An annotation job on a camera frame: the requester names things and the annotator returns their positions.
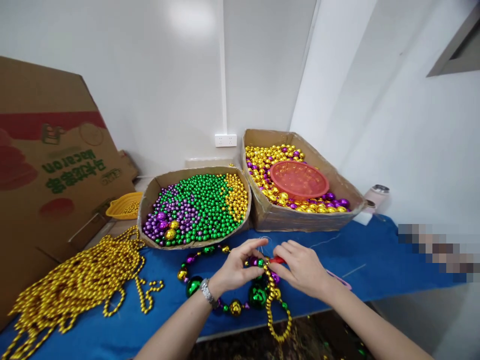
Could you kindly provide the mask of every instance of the table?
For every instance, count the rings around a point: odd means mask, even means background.
[[[386,216],[374,216],[368,226],[350,222],[334,232],[256,232],[249,230],[224,243],[231,248],[247,239],[267,236],[269,244],[261,250],[271,256],[276,245],[292,239],[316,251],[324,267],[352,286],[363,301],[379,300],[423,290],[445,288],[465,282],[464,274],[440,271],[441,266],[428,263],[414,244],[399,242],[398,229]],[[186,300],[185,284],[177,280],[180,264],[191,250],[141,251],[146,264],[140,276],[147,280],[164,280],[165,288],[154,292],[153,309],[148,314],[140,310],[134,281],[125,285],[126,299],[119,312],[109,318],[98,306],[76,321],[66,334],[55,331],[32,356],[41,359],[128,359],[135,356],[149,337]],[[209,258],[200,257],[190,266],[191,275],[210,277],[220,268],[225,255],[217,251]],[[247,300],[249,284],[226,293],[222,298],[229,304],[234,298]],[[286,281],[279,284],[283,301],[288,303],[293,317],[301,317],[328,309],[323,302],[291,288]],[[272,306],[275,321],[285,320],[286,314],[275,302]],[[240,317],[212,314],[201,332],[202,337],[220,336],[267,324],[265,310],[251,309]],[[6,350],[15,336],[13,324],[0,334],[0,351]]]

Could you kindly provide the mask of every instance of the wristwatch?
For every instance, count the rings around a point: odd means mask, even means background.
[[[203,279],[203,281],[200,284],[200,290],[203,293],[203,295],[205,296],[208,303],[215,310],[216,308],[219,307],[219,302],[218,302],[218,300],[215,300],[214,297],[212,296],[212,294],[210,293],[209,281],[210,281],[209,278]]]

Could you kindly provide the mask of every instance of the orange plastic basket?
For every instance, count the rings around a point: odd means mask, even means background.
[[[318,198],[330,187],[317,168],[299,161],[277,162],[270,168],[270,177],[280,192],[294,200]]]

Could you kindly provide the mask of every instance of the cardboard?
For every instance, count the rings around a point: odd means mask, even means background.
[[[128,172],[132,181],[135,180],[139,175],[139,170],[135,166],[134,162],[132,161],[132,159],[130,158],[130,156],[127,154],[125,150],[120,150],[118,154],[120,155],[120,158],[123,162],[122,168],[125,169],[126,172]]]
[[[185,245],[177,245],[177,246],[159,246],[155,241],[151,240],[148,236],[146,236],[142,231],[142,224],[147,221],[147,215],[150,214],[153,210],[153,204],[157,201],[159,197],[159,193],[161,192],[162,188],[166,188],[168,185],[177,184],[180,180],[191,178],[194,175],[204,175],[204,174],[237,174],[240,178],[243,186],[245,186],[246,192],[248,194],[248,207],[246,210],[245,217],[243,218],[243,222],[237,227],[233,232],[229,235],[218,238],[218,239],[211,239],[207,241],[192,241],[189,244]],[[252,192],[250,191],[249,183],[245,175],[242,171],[237,167],[232,166],[209,166],[209,167],[197,167],[197,168],[190,168],[190,169],[183,169],[178,171],[171,171],[167,172],[163,175],[155,177],[150,183],[148,184],[140,202],[140,210],[138,212],[138,219],[137,225],[138,230],[140,231],[140,236],[142,239],[145,240],[145,243],[152,248],[161,249],[161,250],[182,250],[182,249],[190,249],[190,248],[203,248],[208,245],[219,243],[228,237],[241,233],[249,229],[249,215],[250,215],[250,208],[252,206]]]
[[[110,201],[135,191],[122,166],[80,75],[0,57],[0,326],[22,290],[102,228]]]
[[[301,149],[305,154],[305,161],[318,168],[327,177],[330,190],[338,198],[345,198],[350,201],[351,212],[307,213],[273,205],[262,194],[249,174],[245,161],[245,146],[269,148],[273,145],[280,146],[282,144],[295,145],[297,149]],[[240,163],[252,189],[251,219],[257,231],[336,231],[348,224],[366,205],[365,199],[355,186],[341,176],[332,164],[295,132],[247,129],[243,135]]]

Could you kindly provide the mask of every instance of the electrical outlet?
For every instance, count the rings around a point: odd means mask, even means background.
[[[237,135],[215,135],[215,146],[217,148],[236,147]]]

